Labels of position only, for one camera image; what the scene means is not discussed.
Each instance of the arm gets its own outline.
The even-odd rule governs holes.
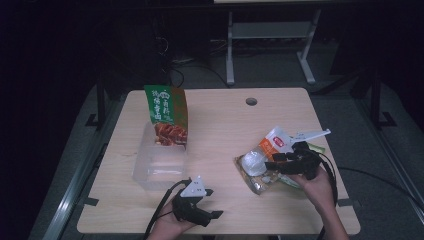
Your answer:
[[[349,239],[334,207],[333,193],[327,172],[319,167],[316,178],[312,180],[307,180],[305,176],[301,175],[290,175],[289,177],[303,188],[306,196],[315,206],[321,216],[327,238],[329,240]]]
[[[194,226],[196,224],[189,221],[177,220],[172,213],[171,200],[160,211],[159,218],[156,220],[148,240],[173,240]]]

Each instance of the green snack bag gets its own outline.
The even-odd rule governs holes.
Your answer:
[[[163,85],[146,85],[144,90],[149,103],[150,120],[156,132],[156,143],[185,146],[188,111],[184,90]]]

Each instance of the food package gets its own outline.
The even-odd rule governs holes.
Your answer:
[[[309,148],[324,153],[324,148],[307,144]],[[248,187],[258,195],[276,181],[299,188],[299,185],[286,175],[279,173],[278,170],[267,170],[265,166],[265,162],[274,161],[272,154],[288,152],[293,152],[290,136],[281,127],[276,126],[255,148],[245,155],[236,157],[234,164]]]
[[[163,85],[146,85],[144,90],[156,132],[155,142],[162,146],[186,146],[188,111],[184,90]]]

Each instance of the table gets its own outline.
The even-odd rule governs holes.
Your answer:
[[[255,147],[276,125],[288,134],[321,130],[308,93],[302,88],[186,90],[189,113],[187,173],[200,175],[214,193],[198,207],[223,210],[206,227],[186,234],[318,234],[322,222],[301,190],[282,182],[256,195],[248,188],[233,163],[234,157]],[[255,98],[257,104],[246,104]],[[111,137],[77,228],[82,233],[143,233],[165,191],[145,191],[132,179],[145,123],[150,121],[144,91],[131,92]],[[310,141],[326,148],[325,137]],[[348,194],[336,169],[339,199]],[[360,225],[352,206],[337,211],[349,234]]]

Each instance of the plastic container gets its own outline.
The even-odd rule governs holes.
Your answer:
[[[182,145],[158,145],[155,137],[153,125],[147,123],[137,153],[133,178],[145,190],[167,190],[186,178],[187,152]]]

